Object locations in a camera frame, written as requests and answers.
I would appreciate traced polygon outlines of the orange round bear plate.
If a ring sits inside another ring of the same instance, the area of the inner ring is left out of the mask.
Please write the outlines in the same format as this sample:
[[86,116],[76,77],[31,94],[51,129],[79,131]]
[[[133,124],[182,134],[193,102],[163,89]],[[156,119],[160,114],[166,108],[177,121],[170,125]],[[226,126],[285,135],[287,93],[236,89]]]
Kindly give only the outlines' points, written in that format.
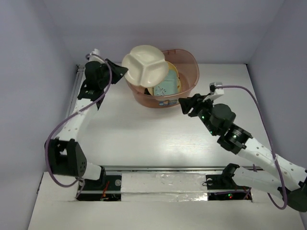
[[169,70],[173,70],[176,73],[176,76],[178,78],[178,70],[177,70],[177,68],[171,62],[169,62],[169,61],[166,61],[166,62],[168,64]]

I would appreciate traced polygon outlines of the beige bird-painted plate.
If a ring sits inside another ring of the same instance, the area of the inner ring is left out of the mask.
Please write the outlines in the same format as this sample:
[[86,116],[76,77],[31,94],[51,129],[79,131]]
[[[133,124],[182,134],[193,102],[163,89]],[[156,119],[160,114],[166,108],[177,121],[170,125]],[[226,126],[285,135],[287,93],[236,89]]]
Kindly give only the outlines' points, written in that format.
[[[181,82],[180,82],[180,79],[178,78],[177,80],[177,85],[178,85],[178,93],[180,93],[181,91]],[[154,96],[154,88],[148,88],[148,91],[150,93],[150,95]]]

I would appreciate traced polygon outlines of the light teal divided tray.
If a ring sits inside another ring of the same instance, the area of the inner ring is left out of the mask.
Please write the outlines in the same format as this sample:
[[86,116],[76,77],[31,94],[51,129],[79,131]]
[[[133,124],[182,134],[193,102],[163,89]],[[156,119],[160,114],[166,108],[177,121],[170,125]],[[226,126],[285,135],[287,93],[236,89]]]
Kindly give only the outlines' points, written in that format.
[[154,86],[153,93],[154,96],[168,96],[178,93],[177,85],[177,72],[170,69],[164,80],[158,85]]

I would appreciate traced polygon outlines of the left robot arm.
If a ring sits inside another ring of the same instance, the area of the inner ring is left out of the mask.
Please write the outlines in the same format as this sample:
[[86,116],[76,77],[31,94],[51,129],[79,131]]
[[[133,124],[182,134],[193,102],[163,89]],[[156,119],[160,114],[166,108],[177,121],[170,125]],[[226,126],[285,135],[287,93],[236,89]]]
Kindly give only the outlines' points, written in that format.
[[106,173],[102,166],[90,163],[80,144],[83,131],[99,111],[106,93],[112,84],[118,83],[128,72],[109,59],[91,59],[85,64],[74,110],[51,132],[45,142],[45,161],[52,180],[61,187],[68,187],[56,179],[56,175],[70,176],[93,188],[106,185]]

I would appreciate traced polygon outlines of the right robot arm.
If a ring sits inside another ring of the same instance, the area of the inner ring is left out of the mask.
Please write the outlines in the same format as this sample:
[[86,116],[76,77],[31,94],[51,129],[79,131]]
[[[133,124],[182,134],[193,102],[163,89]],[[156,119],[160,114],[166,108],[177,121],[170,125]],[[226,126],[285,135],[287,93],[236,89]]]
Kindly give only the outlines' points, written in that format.
[[307,171],[288,160],[273,155],[249,132],[234,123],[236,114],[223,103],[214,104],[211,96],[195,94],[180,98],[183,114],[198,117],[218,144],[228,152],[249,160],[260,172],[249,171],[230,163],[220,175],[207,176],[206,183],[213,189],[254,187],[282,199],[299,212],[307,210]]

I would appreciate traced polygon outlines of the cream three-section plate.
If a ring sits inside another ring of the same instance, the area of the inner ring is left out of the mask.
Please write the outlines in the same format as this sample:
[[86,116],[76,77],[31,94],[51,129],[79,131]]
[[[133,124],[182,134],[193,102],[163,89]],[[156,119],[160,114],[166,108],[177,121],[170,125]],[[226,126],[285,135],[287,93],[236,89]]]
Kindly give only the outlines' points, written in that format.
[[134,47],[122,60],[128,69],[125,79],[134,86],[151,88],[164,80],[169,72],[163,52],[150,45]]

